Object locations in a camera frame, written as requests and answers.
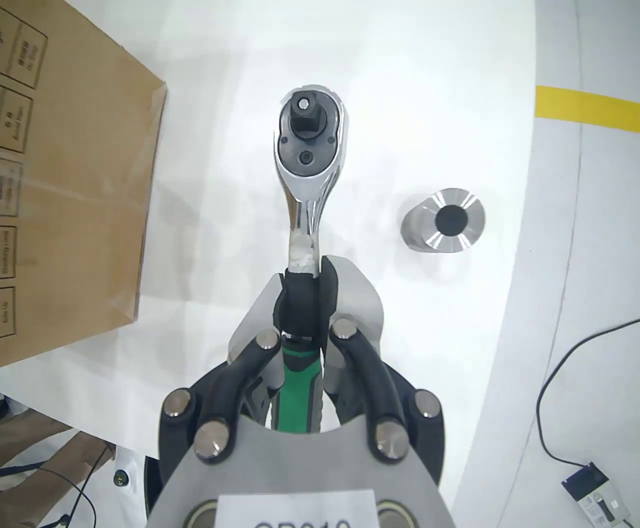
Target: cardboard box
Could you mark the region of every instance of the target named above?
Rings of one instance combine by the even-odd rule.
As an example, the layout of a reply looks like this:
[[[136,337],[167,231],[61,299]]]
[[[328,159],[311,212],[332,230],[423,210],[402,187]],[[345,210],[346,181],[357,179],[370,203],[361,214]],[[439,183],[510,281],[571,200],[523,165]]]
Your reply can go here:
[[[64,0],[0,0],[0,365],[135,320],[165,95]]]

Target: black foam padding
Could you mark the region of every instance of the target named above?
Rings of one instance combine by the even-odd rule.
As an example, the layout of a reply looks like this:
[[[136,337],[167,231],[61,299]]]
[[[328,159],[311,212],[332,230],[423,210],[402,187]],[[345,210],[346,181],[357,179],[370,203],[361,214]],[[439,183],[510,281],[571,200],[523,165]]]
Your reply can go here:
[[[406,427],[404,412],[387,366],[360,330],[349,339],[340,339],[331,331],[330,338],[361,384],[371,454],[384,463],[397,463],[384,457],[376,445],[376,426],[380,422],[392,420]]]
[[[261,348],[255,338],[244,347],[238,358],[218,375],[202,401],[198,427],[211,420],[224,422],[229,427],[229,440],[225,450],[211,463],[225,461],[232,453],[237,435],[237,421],[243,408],[247,388],[258,378],[267,364],[280,351],[280,343],[271,350]]]
[[[282,278],[282,292],[276,302],[274,323],[283,332],[295,337],[312,338],[318,348],[320,334],[319,280],[311,273],[290,273]]]

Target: black cable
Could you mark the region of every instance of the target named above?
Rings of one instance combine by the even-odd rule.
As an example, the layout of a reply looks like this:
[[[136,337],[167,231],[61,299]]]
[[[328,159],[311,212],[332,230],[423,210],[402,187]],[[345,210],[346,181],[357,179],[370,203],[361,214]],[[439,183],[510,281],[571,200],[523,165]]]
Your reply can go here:
[[[34,469],[39,469],[42,464],[44,464],[44,462],[34,462],[33,464],[27,464],[24,466],[3,467],[0,468],[0,478],[8,477],[10,475],[18,475],[20,473],[25,473],[26,471],[33,471]]]
[[[74,502],[74,507],[71,509],[71,513],[69,514],[69,522],[67,523],[67,528],[71,526],[71,521],[74,518],[74,513],[76,512],[78,502],[80,502],[80,496],[84,495],[84,489],[86,488],[86,485],[89,482],[89,478],[91,478],[91,475],[93,475],[93,472],[98,467],[98,462],[100,462],[100,460],[102,459],[102,456],[107,452],[107,449],[109,449],[109,444],[106,444],[104,446],[104,449],[100,453],[100,456],[95,460],[95,462],[93,463],[93,466],[91,467],[91,471],[89,471],[89,474],[86,476],[86,479],[84,480],[84,484],[82,485],[82,488],[80,488],[80,493],[78,493],[76,501]]]
[[[89,503],[89,506],[91,506],[91,509],[92,509],[92,511],[93,511],[93,528],[95,528],[95,526],[96,526],[96,524],[97,524],[97,522],[98,522],[98,516],[97,516],[97,514],[96,514],[96,512],[95,512],[95,506],[94,506],[94,505],[93,505],[93,503],[91,502],[91,499],[89,499],[89,497],[87,497],[87,496],[84,494],[84,489],[82,489],[82,490],[81,490],[81,489],[80,489],[80,488],[78,488],[78,487],[77,487],[77,486],[76,486],[72,481],[70,481],[67,477],[65,477],[64,475],[61,475],[60,473],[56,473],[55,471],[52,471],[51,469],[47,469],[47,468],[44,468],[44,467],[39,467],[39,468],[38,468],[38,471],[46,471],[47,473],[51,473],[51,474],[53,474],[53,475],[56,475],[56,476],[60,477],[62,480],[65,480],[68,484],[71,484],[71,485],[72,485],[72,486],[77,490],[77,492],[78,492],[78,499],[79,499],[80,497],[84,497],[84,498],[86,499],[86,501]],[[67,517],[67,515],[63,515],[63,516],[62,516],[59,520],[57,520],[55,523],[47,524],[47,525],[45,525],[45,526],[41,526],[40,528],[54,528],[54,527],[58,526],[58,525],[60,524],[60,522],[61,522],[65,517]]]
[[[573,354],[576,350],[578,350],[582,345],[584,345],[585,343],[588,343],[592,339],[596,339],[597,337],[601,337],[603,335],[607,335],[608,333],[615,332],[616,330],[622,330],[623,328],[626,328],[626,327],[631,326],[632,324],[636,324],[636,323],[640,323],[640,319],[634,319],[633,321],[629,321],[627,323],[619,324],[618,326],[614,326],[613,328],[609,328],[608,330],[602,330],[601,332],[594,333],[593,335],[590,335],[589,337],[586,337],[582,341],[580,341],[580,342],[576,343],[575,345],[573,345],[571,347],[571,350],[569,350],[569,352],[567,352],[564,355],[564,357],[558,363],[557,367],[554,369],[554,371],[549,376],[548,380],[542,386],[542,389],[540,390],[540,394],[538,396],[538,401],[536,402],[536,422],[538,423],[538,436],[540,437],[540,443],[542,444],[542,449],[544,449],[545,453],[547,453],[554,460],[557,460],[558,462],[563,462],[565,464],[569,464],[569,465],[572,465],[572,466],[587,467],[585,464],[580,464],[579,462],[571,462],[570,460],[564,460],[563,458],[558,458],[557,456],[554,456],[553,454],[551,454],[551,452],[547,448],[547,445],[545,444],[545,439],[542,436],[542,424],[540,423],[540,404],[542,403],[542,397],[545,395],[545,392],[547,391],[547,387],[553,381],[553,379],[555,378],[555,376],[558,373],[558,371],[562,368],[562,365],[564,365],[566,363],[567,359],[569,359],[571,357],[571,354]]]

